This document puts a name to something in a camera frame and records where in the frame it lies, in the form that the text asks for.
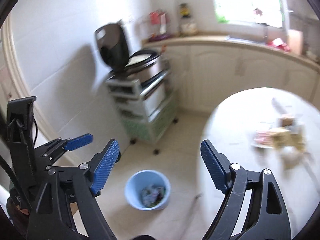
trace tile floor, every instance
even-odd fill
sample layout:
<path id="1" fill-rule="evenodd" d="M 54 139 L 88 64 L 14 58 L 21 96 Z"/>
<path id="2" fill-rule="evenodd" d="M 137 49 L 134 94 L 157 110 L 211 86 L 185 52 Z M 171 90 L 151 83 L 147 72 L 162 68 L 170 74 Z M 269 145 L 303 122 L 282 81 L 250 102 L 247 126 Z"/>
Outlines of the tile floor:
<path id="1" fill-rule="evenodd" d="M 196 168 L 201 134 L 207 118 L 179 114 L 158 143 L 153 146 L 137 142 L 123 153 L 101 192 L 98 204 L 118 240 L 150 235 L 157 240 L 200 240 L 207 231 L 203 226 L 196 185 Z M 171 183 L 169 205 L 160 211 L 139 211 L 124 197 L 124 187 L 137 171 L 162 172 Z M 78 231 L 86 235 L 79 212 L 74 215 Z"/>

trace window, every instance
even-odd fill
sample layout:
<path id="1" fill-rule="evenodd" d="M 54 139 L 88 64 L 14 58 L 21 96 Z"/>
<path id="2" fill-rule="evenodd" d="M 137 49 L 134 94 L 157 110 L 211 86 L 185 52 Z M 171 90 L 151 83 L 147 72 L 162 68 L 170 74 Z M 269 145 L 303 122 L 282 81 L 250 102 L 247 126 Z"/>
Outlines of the window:
<path id="1" fill-rule="evenodd" d="M 282 27 L 280 0 L 214 0 L 219 23 L 267 23 Z"/>

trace table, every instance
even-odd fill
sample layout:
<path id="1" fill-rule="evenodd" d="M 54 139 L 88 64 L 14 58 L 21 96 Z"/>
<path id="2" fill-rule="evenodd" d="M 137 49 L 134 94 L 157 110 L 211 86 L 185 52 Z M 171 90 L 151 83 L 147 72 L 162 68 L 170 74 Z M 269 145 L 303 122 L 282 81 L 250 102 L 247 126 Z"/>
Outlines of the table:
<path id="1" fill-rule="evenodd" d="M 276 101 L 305 125 L 308 157 L 292 169 L 284 169 L 279 152 L 258 150 L 251 145 L 261 123 L 275 126 L 280 112 L 272 104 Z M 287 91 L 256 88 L 236 93 L 225 99 L 210 116 L 202 135 L 209 139 L 219 153 L 231 163 L 239 163 L 246 170 L 273 172 L 289 214 L 292 238 L 304 227 L 320 202 L 320 112 L 310 103 Z M 204 223 L 211 225 L 224 195 L 217 190 L 199 154 L 198 187 Z M 244 198 L 233 235 L 240 233 L 249 206 L 248 190 Z"/>

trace metal screw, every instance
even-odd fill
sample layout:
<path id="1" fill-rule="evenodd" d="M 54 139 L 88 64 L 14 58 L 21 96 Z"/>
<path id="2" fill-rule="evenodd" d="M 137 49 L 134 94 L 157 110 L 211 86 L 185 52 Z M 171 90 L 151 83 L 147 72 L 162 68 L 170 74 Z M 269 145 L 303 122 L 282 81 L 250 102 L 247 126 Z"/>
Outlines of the metal screw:
<path id="1" fill-rule="evenodd" d="M 270 175 L 270 174 L 271 174 L 271 170 L 269 170 L 269 169 L 264 169 L 264 170 L 263 170 L 263 173 L 266 174 L 266 175 Z"/>
<path id="2" fill-rule="evenodd" d="M 85 170 L 85 169 L 87 169 L 89 167 L 89 165 L 87 164 L 87 163 L 82 163 L 82 164 L 80 164 L 80 166 L 79 166 L 79 168 L 81 169 L 81 170 Z"/>
<path id="3" fill-rule="evenodd" d="M 231 168 L 233 168 L 234 170 L 239 170 L 241 166 L 238 163 L 232 163 Z"/>
<path id="4" fill-rule="evenodd" d="M 48 170 L 48 174 L 49 175 L 53 175 L 53 174 L 55 174 L 56 173 L 56 169 L 50 169 L 50 170 Z"/>

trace open black lid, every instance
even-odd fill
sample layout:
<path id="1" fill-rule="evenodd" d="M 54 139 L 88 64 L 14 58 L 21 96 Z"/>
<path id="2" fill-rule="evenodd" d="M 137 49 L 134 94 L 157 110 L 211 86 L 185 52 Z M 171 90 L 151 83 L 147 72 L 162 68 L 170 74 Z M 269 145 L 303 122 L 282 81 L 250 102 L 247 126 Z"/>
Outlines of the open black lid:
<path id="1" fill-rule="evenodd" d="M 115 72 L 124 70 L 129 62 L 129 50 L 121 26 L 107 24 L 94 34 L 103 61 Z"/>

